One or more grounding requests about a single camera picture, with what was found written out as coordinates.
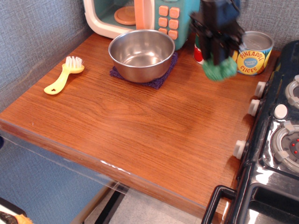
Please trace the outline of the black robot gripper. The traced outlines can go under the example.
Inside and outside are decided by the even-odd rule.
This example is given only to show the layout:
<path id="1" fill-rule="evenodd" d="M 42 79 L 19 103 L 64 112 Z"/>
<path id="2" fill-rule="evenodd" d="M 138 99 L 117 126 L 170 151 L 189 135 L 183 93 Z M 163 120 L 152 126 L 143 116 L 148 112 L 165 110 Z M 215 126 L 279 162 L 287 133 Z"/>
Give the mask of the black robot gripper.
<path id="1" fill-rule="evenodd" d="M 202 0 L 199 10 L 190 14 L 191 27 L 199 35 L 199 48 L 205 61 L 220 65 L 242 44 L 243 28 L 238 24 L 239 0 Z"/>

